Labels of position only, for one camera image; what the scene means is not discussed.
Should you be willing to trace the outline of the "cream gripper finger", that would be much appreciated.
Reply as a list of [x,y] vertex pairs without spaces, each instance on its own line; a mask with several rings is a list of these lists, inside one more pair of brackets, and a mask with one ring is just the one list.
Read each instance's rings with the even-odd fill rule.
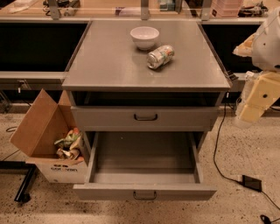
[[253,33],[233,50],[233,54],[240,57],[251,57],[254,39],[255,34]]
[[280,73],[247,76],[237,106],[237,123],[253,124],[280,98]]

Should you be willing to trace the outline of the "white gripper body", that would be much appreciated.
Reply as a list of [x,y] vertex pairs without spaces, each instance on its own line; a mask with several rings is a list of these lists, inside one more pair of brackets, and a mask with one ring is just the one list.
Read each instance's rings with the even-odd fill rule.
[[280,7],[275,8],[255,32],[252,63],[263,71],[280,72]]

